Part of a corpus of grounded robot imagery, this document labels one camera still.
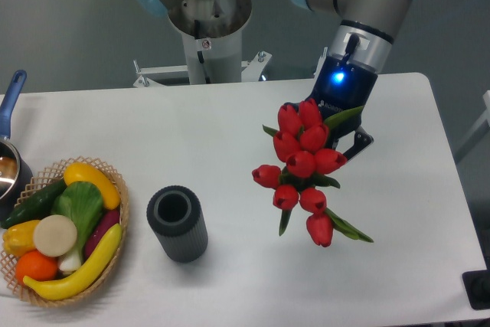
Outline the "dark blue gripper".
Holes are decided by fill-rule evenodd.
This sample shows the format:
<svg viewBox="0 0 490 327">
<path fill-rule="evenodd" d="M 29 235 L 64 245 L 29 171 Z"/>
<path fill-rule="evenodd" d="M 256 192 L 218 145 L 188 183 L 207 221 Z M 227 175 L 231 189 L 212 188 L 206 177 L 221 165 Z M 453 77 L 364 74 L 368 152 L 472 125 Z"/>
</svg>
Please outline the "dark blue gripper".
<svg viewBox="0 0 490 327">
<path fill-rule="evenodd" d="M 361 126 L 361 114 L 377 75 L 332 56 L 320 59 L 309 99 L 316 102 L 330 133 L 328 149 L 336 149 L 341 138 L 353 133 L 354 142 L 343 156 L 351 161 L 374 142 Z"/>
</svg>

